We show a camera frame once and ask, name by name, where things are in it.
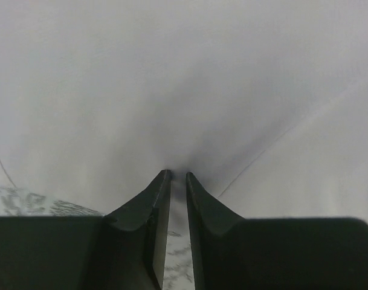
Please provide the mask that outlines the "white t shirt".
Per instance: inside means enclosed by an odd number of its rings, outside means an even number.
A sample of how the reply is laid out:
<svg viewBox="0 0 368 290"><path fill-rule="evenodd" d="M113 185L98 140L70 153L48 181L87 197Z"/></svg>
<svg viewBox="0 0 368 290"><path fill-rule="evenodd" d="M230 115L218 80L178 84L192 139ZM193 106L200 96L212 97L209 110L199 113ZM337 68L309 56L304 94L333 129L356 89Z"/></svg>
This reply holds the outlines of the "white t shirt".
<svg viewBox="0 0 368 290"><path fill-rule="evenodd" d="M0 186L108 212L162 169L246 217L368 221L368 1L0 1Z"/></svg>

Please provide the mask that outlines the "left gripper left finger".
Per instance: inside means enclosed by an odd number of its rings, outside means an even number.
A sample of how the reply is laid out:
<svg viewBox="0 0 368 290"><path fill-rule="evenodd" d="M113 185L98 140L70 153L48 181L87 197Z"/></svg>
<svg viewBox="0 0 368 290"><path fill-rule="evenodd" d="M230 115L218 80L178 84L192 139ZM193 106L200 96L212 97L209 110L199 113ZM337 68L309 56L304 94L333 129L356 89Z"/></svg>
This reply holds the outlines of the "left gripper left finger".
<svg viewBox="0 0 368 290"><path fill-rule="evenodd" d="M171 180L106 216L0 217L0 289L161 289Z"/></svg>

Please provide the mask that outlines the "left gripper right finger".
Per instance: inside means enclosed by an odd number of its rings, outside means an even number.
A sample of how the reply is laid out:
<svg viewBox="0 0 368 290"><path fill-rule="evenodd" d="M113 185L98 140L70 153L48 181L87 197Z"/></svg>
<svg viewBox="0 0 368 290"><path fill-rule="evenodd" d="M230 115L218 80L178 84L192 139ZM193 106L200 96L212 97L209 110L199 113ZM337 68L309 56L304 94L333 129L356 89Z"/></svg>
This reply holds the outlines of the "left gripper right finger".
<svg viewBox="0 0 368 290"><path fill-rule="evenodd" d="M245 219L186 175L196 289L368 289L368 224Z"/></svg>

